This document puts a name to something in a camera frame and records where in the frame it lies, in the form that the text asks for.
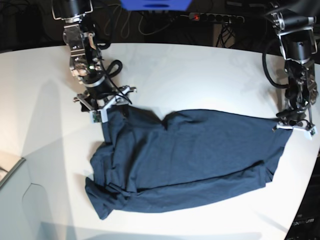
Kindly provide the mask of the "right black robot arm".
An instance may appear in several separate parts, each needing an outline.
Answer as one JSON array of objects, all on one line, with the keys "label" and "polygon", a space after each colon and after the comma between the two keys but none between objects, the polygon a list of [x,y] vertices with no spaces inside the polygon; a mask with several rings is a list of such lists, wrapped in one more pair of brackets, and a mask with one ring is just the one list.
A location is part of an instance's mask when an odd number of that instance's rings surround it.
[{"label": "right black robot arm", "polygon": [[55,20],[65,22],[63,40],[70,50],[71,75],[85,87],[73,100],[80,103],[83,112],[89,113],[93,123],[106,123],[108,109],[130,104],[129,94],[137,89],[113,82],[113,77],[123,68],[121,61],[114,60],[108,67],[104,66],[102,50],[111,43],[107,40],[99,45],[95,24],[89,19],[94,11],[91,0],[54,0],[51,9]]}]

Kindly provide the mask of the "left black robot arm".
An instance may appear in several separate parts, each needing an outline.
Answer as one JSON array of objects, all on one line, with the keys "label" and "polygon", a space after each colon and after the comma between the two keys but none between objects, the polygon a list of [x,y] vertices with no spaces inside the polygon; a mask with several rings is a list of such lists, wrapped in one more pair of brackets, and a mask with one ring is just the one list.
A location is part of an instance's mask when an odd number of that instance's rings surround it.
[{"label": "left black robot arm", "polygon": [[[311,107],[319,95],[313,60],[318,52],[314,26],[319,14],[318,0],[273,0],[263,15],[276,34],[262,53],[263,71],[272,86],[285,90],[285,107],[276,115],[279,122],[275,128],[301,131],[307,139],[318,133]],[[274,44],[279,45],[285,60],[287,84],[274,82],[268,71],[267,52]]]}]

